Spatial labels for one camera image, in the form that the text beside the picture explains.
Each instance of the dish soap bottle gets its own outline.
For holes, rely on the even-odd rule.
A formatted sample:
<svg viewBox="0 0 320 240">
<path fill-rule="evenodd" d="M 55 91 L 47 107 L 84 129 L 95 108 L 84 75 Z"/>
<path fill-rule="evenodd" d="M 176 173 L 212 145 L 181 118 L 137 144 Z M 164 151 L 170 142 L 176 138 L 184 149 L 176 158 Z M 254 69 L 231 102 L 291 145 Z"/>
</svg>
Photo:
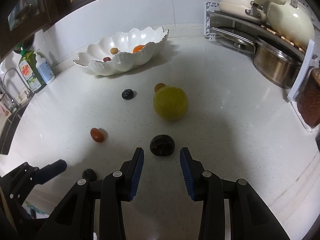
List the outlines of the dish soap bottle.
<svg viewBox="0 0 320 240">
<path fill-rule="evenodd" d="M 36 51 L 36 68 L 39 71 L 44 82 L 49 85 L 55 79 L 54 73 L 52 72 L 47 60 L 44 57 L 41 57 Z"/>
<path fill-rule="evenodd" d="M 36 58 L 33 54 L 33 50 L 26 52 L 25 49 L 21 48 L 19 68 L 33 92 L 38 93 L 46 86 L 46 83 L 36 68 Z"/>
</svg>

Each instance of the white bowl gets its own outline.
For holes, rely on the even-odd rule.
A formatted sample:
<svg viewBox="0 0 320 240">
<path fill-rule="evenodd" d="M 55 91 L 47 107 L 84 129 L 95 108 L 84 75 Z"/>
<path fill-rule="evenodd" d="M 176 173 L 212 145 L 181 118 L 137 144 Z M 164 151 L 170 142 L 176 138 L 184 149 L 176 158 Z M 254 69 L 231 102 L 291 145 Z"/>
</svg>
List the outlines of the white bowl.
<svg viewBox="0 0 320 240">
<path fill-rule="evenodd" d="M 135 69 L 147 63 L 159 54 L 168 39 L 169 30 L 162 27 L 154 30 L 147 27 L 143 31 L 136 28 L 128 33 L 118 32 L 111 37 L 103 38 L 98 44 L 90 44 L 86 52 L 78 54 L 79 59 L 73 62 L 89 75 L 110 76 Z M 132 53 L 138 45 L 145 45 L 141 51 Z M 110 53 L 111 48 L 117 48 L 116 55 Z M 103 62 L 105 57 L 111 60 Z"/>
</svg>

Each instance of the faucet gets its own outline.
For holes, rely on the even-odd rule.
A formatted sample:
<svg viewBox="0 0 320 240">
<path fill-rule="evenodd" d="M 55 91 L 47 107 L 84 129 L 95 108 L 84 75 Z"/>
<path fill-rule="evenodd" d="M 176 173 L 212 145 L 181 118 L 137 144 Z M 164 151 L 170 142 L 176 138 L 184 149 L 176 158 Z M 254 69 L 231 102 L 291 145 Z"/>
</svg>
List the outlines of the faucet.
<svg viewBox="0 0 320 240">
<path fill-rule="evenodd" d="M 18 101 L 9 93 L 9 91 L 6 89 L 5 85 L 4 85 L 4 78 L 5 78 L 5 75 L 8 73 L 8 71 L 10 70 L 14 70 L 19 78 L 21 79 L 22 83 L 24 84 L 24 86 L 27 88 L 28 90 L 28 93 L 26 91 L 25 94 L 27 95 L 27 98 L 31 98 L 33 97 L 34 95 L 34 92 L 26 85 L 26 83 L 24 82 L 24 80 L 22 79 L 22 77 L 20 76 L 19 72 L 15 69 L 15 68 L 9 68 L 5 73 L 4 73 L 4 76 L 3 76 L 3 81 L 1 80 L 0 78 L 0 89 L 5 93 L 7 94 L 7 96 L 9 97 L 10 101 L 11 101 L 11 106 L 10 107 L 7 107 L 7 109 L 9 110 L 10 113 L 13 113 L 15 109 L 19 109 L 21 107 L 21 105 L 18 103 Z"/>
</svg>

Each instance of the black fruit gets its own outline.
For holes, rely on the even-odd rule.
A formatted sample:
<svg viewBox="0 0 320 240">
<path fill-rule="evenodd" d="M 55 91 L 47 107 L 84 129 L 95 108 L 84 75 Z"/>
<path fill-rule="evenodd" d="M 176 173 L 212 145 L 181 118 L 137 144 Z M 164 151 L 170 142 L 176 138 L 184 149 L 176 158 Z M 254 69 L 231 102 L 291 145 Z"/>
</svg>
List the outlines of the black fruit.
<svg viewBox="0 0 320 240">
<path fill-rule="evenodd" d="M 125 100 L 130 100 L 134 98 L 134 93 L 131 89 L 126 89 L 125 91 L 122 92 L 122 98 Z"/>
<path fill-rule="evenodd" d="M 97 174 L 93 169 L 86 169 L 82 172 L 82 178 L 86 179 L 88 182 L 96 181 Z"/>
<path fill-rule="evenodd" d="M 157 135 L 150 142 L 150 151 L 156 156 L 170 156 L 174 147 L 174 140 L 166 134 Z"/>
</svg>

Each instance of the white countertop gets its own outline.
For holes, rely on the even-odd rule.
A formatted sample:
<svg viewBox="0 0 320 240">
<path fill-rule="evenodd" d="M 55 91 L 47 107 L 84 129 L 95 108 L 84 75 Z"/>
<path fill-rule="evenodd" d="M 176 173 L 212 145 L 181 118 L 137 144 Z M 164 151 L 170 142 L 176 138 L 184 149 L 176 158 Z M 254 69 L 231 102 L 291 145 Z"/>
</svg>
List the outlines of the white countertop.
<svg viewBox="0 0 320 240">
<path fill-rule="evenodd" d="M 188 112 L 178 122 L 153 110 L 160 82 L 188 95 Z M 129 101 L 121 97 L 127 88 L 137 92 Z M 9 155 L 0 155 L 0 175 L 25 161 L 41 168 L 66 160 L 67 170 L 28 198 L 51 212 L 84 169 L 102 179 L 142 147 L 137 196 L 123 203 L 127 239 L 197 239 L 202 203 L 188 196 L 179 163 L 179 150 L 188 147 L 220 178 L 245 178 L 290 238 L 301 239 L 320 213 L 320 155 L 315 135 L 283 97 L 250 57 L 203 37 L 169 39 L 161 55 L 127 74 L 94 77 L 76 66 L 60 73 L 26 109 Z M 92 127 L 108 133 L 104 143 L 92 140 Z M 151 154 L 158 134 L 174 139 L 172 156 Z"/>
</svg>

